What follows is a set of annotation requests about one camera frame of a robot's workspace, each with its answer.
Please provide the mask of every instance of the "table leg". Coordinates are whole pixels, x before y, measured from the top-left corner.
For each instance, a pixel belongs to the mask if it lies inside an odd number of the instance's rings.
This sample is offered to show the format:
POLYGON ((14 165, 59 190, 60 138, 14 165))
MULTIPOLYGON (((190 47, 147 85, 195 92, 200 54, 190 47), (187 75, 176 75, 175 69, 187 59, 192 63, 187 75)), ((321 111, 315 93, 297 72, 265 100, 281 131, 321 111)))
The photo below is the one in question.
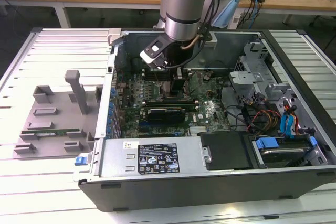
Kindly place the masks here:
POLYGON ((8 12, 6 10, 6 7, 4 5, 0 5, 0 16, 7 16, 8 12))
POLYGON ((284 23, 285 25, 288 24, 290 18, 292 17, 292 14, 287 14, 284 18, 284 20, 282 21, 282 23, 284 23))
POLYGON ((66 8, 63 5, 59 4, 54 6, 54 9, 56 11, 59 23, 61 24, 61 28, 71 28, 66 8))
POLYGON ((244 8, 237 8, 233 14, 232 19, 230 20, 227 29, 235 30, 237 29, 241 15, 244 13, 244 8))

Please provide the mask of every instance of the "white label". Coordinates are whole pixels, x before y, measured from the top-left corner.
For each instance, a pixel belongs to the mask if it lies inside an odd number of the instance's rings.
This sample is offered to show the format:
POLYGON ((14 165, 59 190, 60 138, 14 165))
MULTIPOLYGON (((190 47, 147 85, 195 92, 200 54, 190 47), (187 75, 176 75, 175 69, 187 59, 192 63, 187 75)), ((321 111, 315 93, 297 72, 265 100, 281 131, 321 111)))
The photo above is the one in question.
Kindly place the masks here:
POLYGON ((49 132, 49 133, 36 133, 36 136, 56 136, 56 133, 49 132))
POLYGON ((139 146, 139 141, 130 141, 130 142, 123 142, 123 149, 137 149, 139 146))

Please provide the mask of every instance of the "blue latch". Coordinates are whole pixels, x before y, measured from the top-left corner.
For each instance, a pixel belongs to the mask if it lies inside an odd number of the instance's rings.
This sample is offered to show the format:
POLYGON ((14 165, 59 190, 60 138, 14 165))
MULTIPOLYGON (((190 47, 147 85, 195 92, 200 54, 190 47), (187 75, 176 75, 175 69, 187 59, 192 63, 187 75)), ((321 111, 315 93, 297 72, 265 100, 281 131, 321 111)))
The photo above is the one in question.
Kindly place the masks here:
POLYGON ((261 137, 256 141, 258 149, 278 148, 279 144, 275 137, 261 137))
POLYGON ((309 138, 309 140, 310 140, 310 143, 313 147, 317 146, 317 141, 316 141, 315 137, 311 136, 309 138))
POLYGON ((75 158, 75 165, 80 166, 80 165, 88 165, 88 158, 87 157, 81 157, 78 156, 75 158))

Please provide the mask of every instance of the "power supply label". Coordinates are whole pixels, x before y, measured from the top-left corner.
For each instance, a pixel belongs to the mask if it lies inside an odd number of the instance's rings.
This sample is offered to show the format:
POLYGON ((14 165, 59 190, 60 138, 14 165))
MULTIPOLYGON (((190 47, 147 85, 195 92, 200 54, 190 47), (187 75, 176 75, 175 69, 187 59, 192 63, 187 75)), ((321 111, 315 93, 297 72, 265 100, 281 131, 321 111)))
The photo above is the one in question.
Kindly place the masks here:
POLYGON ((179 173, 176 144, 147 144, 138 148, 140 174, 179 173))

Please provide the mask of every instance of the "circuit board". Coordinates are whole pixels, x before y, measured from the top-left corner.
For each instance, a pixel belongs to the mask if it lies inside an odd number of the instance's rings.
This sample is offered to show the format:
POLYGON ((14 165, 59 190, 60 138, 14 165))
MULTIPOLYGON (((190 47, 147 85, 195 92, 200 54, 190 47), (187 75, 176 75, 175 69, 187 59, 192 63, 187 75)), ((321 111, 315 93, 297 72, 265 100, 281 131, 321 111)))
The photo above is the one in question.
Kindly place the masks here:
POLYGON ((146 102, 158 103, 169 98, 163 91, 166 82, 145 81, 141 75, 134 75, 121 83, 120 110, 125 117, 121 123, 121 137, 195 136, 198 132, 229 130, 228 119, 224 116, 218 100, 217 79, 205 80, 205 74, 204 71, 195 72, 177 94, 181 101, 192 101, 194 104, 191 104, 192 111, 186 111, 184 122, 175 125, 151 125, 145 116, 148 110, 144 106, 146 102))

